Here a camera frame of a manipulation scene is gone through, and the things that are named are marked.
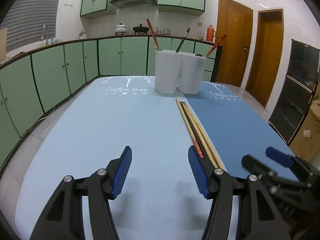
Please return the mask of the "plain bamboo chopstick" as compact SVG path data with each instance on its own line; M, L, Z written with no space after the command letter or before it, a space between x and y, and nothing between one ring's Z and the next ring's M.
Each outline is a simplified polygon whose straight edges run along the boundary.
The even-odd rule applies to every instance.
M182 116L182 119L183 119L183 121L184 121L184 123L185 123L185 126L186 126L186 128L187 128L187 131L188 131L188 133L189 133L189 136L190 136L190 138L191 138L191 132L189 131L189 127L188 127L187 120L186 120L186 118L185 118L185 116L184 116L184 113L183 113L183 111L182 111L182 107L180 106L180 100L178 100L178 98L176 98L175 101L176 101L176 104L177 104L178 109L179 109L179 111L180 111L180 114L181 114L181 116ZM194 131L195 136L196 136L196 138L197 138L197 140L198 140L198 143L199 143L199 146L200 146L200 148L201 148L201 151L202 151L202 153L203 153L203 155L204 155L204 158L208 158L209 161L210 161L210 162L213 164L213 166L215 167L214 159L213 159L212 156L210 155L210 151L209 151L209 149L208 149L208 147L207 147L207 145L206 145L206 142L204 141L204 139L203 139L200 131L198 130L198 127L196 126L195 122L194 122L193 119L191 118L191 116L190 116L190 114L188 113L188 111L187 111L187 114L188 114L189 118L191 119L191 123L193 124L193 131Z
M191 118L195 122L196 126L198 127L198 130L200 131L204 141L206 142L206 145L210 151L210 155L214 159L215 167L221 168L224 171L227 171L221 158L219 157L214 145L212 144L211 140L209 139L205 129L202 127L202 125L198 122L197 116L193 113L193 111L189 108L189 106L184 102L183 103L185 109L188 111L190 114Z

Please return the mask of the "bamboo chopstick red orange end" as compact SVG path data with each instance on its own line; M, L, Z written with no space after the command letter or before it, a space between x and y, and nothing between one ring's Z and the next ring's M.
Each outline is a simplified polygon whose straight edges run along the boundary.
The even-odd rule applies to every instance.
M223 35L213 46L210 50L206 53L204 57L208 58L209 55L219 46L219 44L227 37L227 35Z

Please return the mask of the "bamboo chopstick red patterned end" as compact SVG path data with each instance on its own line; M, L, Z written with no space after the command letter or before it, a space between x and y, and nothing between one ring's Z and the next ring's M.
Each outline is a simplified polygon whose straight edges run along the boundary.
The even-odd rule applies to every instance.
M147 24L148 24L148 27L149 27L151 36L152 36L153 41L154 41L154 43L155 43L156 50L157 50L157 51L162 51L161 47L160 47L159 44L158 44L158 41L157 41L155 32L154 32L154 30L153 30L153 27L152 27L152 25L151 25L151 22L150 22L150 20L149 20L148 18L146 19L146 22L147 22Z

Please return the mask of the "green lower kitchen cabinets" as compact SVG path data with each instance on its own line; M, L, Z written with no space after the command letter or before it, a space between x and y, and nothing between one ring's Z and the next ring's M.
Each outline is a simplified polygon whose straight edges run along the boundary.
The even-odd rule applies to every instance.
M176 50L181 39L157 37L164 50ZM187 38L180 51L206 55L211 46ZM43 115L85 84L100 76L153 76L155 56L150 35L129 35L55 44L1 64L1 163ZM220 48L209 55L204 81L215 79L220 56Z

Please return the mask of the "cardboard box on floor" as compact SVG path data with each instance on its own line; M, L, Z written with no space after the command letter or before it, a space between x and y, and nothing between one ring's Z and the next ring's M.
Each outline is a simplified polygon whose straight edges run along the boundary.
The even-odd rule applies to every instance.
M319 99L316 99L289 148L296 156L310 162L319 152L319 143Z

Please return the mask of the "dark blue table mat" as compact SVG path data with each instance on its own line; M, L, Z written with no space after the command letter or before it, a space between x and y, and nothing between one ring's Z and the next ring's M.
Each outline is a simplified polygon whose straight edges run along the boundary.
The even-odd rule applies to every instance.
M272 146L292 154L280 136L241 98L224 85L202 82L196 95L185 96L227 172L245 178L249 172L242 167L243 156L250 154L272 168L278 176L296 181L296 176L268 158L265 150Z

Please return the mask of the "black glass cabinet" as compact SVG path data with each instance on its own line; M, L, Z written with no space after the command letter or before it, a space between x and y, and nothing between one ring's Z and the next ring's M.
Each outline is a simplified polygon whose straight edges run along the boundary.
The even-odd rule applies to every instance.
M289 66L277 104L268 121L290 144L306 118L319 74L319 49L291 40Z

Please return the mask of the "light blue table mat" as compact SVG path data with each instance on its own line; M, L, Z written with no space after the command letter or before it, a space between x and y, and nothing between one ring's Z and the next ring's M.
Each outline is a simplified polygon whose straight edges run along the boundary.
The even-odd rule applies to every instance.
M189 103L214 145L241 100L223 85L197 95L160 94L151 77L102 77L68 107L33 158L22 183L15 223L29 239L66 175L90 176L131 147L123 190L110 202L120 239L200 239L211 202L188 162L191 139L177 100Z

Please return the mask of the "wooden door right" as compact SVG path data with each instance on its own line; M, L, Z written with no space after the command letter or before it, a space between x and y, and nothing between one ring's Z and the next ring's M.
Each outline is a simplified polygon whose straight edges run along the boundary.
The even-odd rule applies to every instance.
M283 48L283 9L258 12L253 61L245 90L266 107L277 77Z

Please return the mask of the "white twin utensil holder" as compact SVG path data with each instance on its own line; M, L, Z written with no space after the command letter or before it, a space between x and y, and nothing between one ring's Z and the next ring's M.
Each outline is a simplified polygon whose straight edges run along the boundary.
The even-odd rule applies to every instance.
M156 51L155 91L195 95L200 90L206 57L173 50Z

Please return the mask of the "orange thermos flask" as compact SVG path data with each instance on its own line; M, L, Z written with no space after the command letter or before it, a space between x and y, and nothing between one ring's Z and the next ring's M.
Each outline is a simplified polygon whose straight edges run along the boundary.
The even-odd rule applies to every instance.
M209 25L206 33L206 41L213 42L214 37L215 37L215 30L212 25Z

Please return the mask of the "glass cups on counter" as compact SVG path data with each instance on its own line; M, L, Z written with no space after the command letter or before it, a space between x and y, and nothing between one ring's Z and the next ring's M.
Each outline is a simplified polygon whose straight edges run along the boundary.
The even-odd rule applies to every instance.
M156 35L171 35L170 28L159 29L158 27L153 27L153 32Z

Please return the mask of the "black wok on stove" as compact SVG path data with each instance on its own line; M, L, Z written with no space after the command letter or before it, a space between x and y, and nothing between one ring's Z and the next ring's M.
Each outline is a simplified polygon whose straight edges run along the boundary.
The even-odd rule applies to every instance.
M133 27L132 29L135 34L147 34L150 28L144 26L143 24L140 24L138 26Z

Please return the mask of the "chrome sink faucet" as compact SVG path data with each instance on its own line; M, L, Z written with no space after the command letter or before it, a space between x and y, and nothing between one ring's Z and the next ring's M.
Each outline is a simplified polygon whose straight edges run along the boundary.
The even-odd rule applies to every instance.
M47 24L43 25L43 31L42 31L42 35L41 35L41 41L45 41L45 46L49 45L48 42L48 34L49 34L49 28Z

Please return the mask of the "white cooking pot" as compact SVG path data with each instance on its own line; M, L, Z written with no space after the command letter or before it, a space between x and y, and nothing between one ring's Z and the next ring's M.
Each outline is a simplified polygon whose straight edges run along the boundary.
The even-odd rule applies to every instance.
M120 23L119 25L116 25L114 32L115 32L115 35L126 35L127 26Z

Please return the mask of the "small kettle on counter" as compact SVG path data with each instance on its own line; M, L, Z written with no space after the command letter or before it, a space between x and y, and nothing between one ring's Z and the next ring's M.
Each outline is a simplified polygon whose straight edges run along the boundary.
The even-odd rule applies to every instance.
M80 31L80 33L79 33L79 38L80 38L80 39L86 38L86 33L85 33L83 30Z

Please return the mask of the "cardboard box with device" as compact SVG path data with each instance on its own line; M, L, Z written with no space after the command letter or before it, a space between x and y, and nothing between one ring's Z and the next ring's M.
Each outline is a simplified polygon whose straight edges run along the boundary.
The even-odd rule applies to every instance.
M0 29L0 62L6 60L7 56L7 28Z

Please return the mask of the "black range hood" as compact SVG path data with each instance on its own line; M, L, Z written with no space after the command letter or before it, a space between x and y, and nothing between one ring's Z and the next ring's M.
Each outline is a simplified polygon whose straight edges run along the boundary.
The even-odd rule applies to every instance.
M156 5L155 0L112 0L110 3L120 9L141 5Z

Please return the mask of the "grey window roller blind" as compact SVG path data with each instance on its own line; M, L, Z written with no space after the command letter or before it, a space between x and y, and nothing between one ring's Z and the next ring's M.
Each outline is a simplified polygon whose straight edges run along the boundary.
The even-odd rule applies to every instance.
M7 51L37 42L43 25L49 28L48 39L56 35L56 16L59 0L16 0L1 28L7 28Z

